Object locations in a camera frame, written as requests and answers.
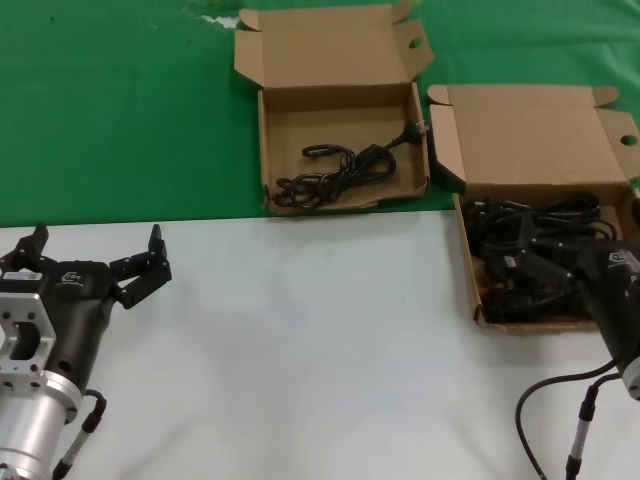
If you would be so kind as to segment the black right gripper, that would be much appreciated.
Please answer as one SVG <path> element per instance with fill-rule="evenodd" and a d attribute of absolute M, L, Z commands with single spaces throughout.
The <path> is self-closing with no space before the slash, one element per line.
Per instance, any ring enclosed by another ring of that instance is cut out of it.
<path fill-rule="evenodd" d="M 640 225 L 640 199 L 631 204 L 634 222 Z M 574 273 L 532 250 L 536 240 L 531 217 L 522 217 L 518 235 L 517 265 L 528 277 L 547 286 L 574 286 L 576 278 L 586 308 L 603 341 L 625 370 L 639 357 L 639 242 L 597 241 L 578 254 Z"/>

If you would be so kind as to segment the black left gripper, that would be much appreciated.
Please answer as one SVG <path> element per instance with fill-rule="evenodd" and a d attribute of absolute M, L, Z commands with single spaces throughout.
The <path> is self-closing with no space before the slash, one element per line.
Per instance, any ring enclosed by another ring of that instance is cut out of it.
<path fill-rule="evenodd" d="M 89 384 L 115 300 L 133 308 L 172 280 L 162 230 L 154 224 L 145 252 L 115 260 L 54 261 L 43 255 L 49 232 L 38 224 L 0 259 L 1 271 L 42 273 L 41 298 L 56 339 L 46 369 L 80 392 Z"/>

